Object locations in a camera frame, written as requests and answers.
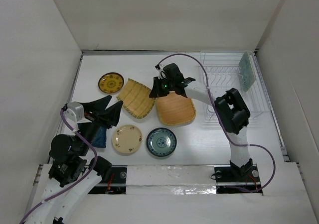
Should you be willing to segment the green-rimmed bamboo tray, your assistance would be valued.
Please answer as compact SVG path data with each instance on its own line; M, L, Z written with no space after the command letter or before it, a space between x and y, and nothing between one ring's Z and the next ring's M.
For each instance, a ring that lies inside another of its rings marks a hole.
M123 102L123 108L134 118L145 118L155 105L155 98L150 98L151 89L146 85L128 78L117 100Z

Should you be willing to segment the light blue divided plate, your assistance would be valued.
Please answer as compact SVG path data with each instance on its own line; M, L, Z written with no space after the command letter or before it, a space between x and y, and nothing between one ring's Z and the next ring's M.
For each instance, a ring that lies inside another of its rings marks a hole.
M254 62L251 55L249 52L245 51L238 65L239 82L244 92L248 92L256 81L253 65Z

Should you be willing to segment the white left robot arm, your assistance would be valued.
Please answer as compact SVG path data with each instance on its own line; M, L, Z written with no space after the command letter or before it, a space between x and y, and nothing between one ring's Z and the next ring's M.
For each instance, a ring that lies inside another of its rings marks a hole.
M119 122L123 101L109 106L111 98L70 102L61 108L61 119L73 134L53 138L49 152L53 164L42 200L20 223L66 224L93 187L111 178L112 164L92 145L100 128L110 129Z

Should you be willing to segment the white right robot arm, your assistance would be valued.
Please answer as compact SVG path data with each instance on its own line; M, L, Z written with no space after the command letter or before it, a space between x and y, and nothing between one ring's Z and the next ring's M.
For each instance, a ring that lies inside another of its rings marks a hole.
M224 95L214 98L209 87L194 78L189 77L175 82L168 78L154 77L151 98L165 97L170 92L213 107L229 141L231 150L229 173L232 182L240 182L247 177L253 166L247 142L250 111L239 91L231 88Z

